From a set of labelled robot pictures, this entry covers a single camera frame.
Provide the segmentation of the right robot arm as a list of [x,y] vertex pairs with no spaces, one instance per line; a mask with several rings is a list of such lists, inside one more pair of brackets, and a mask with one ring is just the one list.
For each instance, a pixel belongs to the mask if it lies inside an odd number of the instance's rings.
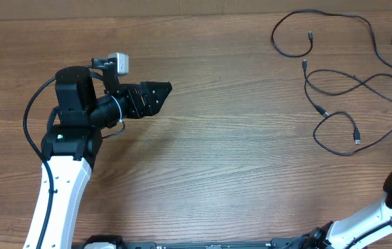
[[352,216],[315,228],[300,248],[365,248],[392,234],[392,172],[379,200]]

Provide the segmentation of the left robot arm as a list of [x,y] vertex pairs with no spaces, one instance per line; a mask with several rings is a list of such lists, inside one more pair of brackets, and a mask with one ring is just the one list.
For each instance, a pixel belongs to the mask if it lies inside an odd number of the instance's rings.
[[41,185],[25,248],[70,248],[80,202],[105,136],[102,130],[156,115],[170,82],[120,84],[110,66],[70,66],[49,80],[58,105],[41,145]]

